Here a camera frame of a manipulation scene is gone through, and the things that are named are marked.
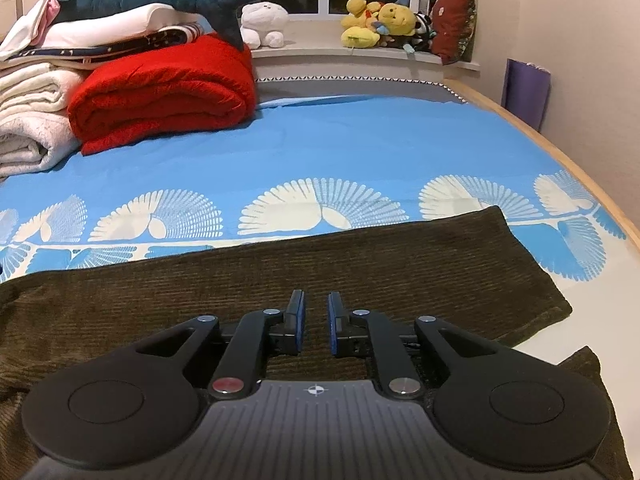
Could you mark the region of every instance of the red button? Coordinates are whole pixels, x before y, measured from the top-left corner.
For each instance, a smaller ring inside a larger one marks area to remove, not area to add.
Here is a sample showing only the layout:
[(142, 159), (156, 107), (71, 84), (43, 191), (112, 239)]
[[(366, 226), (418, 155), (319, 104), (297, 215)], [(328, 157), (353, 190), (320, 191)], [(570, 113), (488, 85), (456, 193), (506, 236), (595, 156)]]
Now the red button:
[(219, 394), (236, 394), (244, 388), (244, 382), (237, 377), (220, 377), (211, 384)]

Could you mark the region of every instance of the logo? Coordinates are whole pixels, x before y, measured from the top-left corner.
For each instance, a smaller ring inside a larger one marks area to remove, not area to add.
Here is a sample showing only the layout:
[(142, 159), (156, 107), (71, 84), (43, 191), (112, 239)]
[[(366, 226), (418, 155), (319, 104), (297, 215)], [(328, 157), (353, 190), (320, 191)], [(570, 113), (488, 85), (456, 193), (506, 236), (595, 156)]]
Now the logo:
[(308, 394), (311, 394), (317, 397), (318, 395), (324, 394), (327, 391), (327, 389), (320, 386), (320, 384), (314, 384), (313, 386), (308, 387), (305, 391)]

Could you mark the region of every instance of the pink cloth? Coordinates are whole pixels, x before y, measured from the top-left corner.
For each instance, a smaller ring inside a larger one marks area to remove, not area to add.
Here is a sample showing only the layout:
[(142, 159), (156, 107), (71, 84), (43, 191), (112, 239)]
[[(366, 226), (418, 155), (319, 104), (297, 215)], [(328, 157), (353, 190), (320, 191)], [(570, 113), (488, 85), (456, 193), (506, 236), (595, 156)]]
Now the pink cloth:
[(51, 24), (51, 22), (55, 19), (55, 17), (60, 12), (60, 3), (58, 0), (49, 0), (47, 2), (47, 7), (42, 13), (42, 18), (40, 19), (40, 23), (38, 24), (38, 35), (33, 38), (30, 45), (37, 45), (42, 37), (44, 36), (44, 31), (47, 30), (47, 27)]

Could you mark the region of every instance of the folded towel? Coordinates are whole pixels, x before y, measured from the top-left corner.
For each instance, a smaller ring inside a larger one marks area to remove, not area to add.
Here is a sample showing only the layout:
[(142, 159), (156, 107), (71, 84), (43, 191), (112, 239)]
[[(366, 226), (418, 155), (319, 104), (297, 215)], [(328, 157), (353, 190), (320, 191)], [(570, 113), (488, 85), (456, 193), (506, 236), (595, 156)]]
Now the folded towel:
[(207, 34), (94, 70), (68, 114), (89, 155), (160, 133), (235, 126), (252, 116), (255, 104), (250, 51)]
[(50, 63), (4, 70), (0, 72), (0, 120), (30, 110), (62, 110), (83, 80), (80, 73)]
[(79, 146), (65, 112), (20, 112), (0, 120), (0, 178), (52, 168)]

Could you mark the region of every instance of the folded blanket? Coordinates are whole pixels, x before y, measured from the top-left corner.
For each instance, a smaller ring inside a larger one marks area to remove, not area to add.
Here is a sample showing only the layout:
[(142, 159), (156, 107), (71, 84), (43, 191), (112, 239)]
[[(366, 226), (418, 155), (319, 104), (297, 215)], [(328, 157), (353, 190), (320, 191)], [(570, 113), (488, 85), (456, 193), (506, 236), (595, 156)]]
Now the folded blanket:
[(197, 19), (197, 14), (178, 12), (165, 4), (149, 4), (106, 18), (56, 23), (47, 29), (37, 47), (84, 48), (119, 43)]
[(66, 68), (89, 71), (121, 57), (140, 54), (141, 52), (158, 48), (191, 43), (203, 34), (204, 30), (198, 23), (181, 23), (169, 25), (141, 38), (122, 40), (99, 46), (77, 48), (29, 47), (11, 56), (6, 63), (31, 64), (46, 61), (56, 66), (60, 65)]
[(0, 120), (28, 111), (57, 112), (66, 108), (84, 76), (50, 63), (0, 72)]
[(255, 104), (250, 51), (207, 34), (94, 70), (68, 113), (82, 154), (89, 155), (160, 133), (235, 126)]
[(50, 0), (38, 0), (31, 10), (18, 18), (0, 44), (0, 67), (4, 60), (27, 47), (38, 37), (40, 22), (47, 19)]
[(0, 179), (52, 168), (78, 140), (64, 112), (20, 112), (0, 120)]

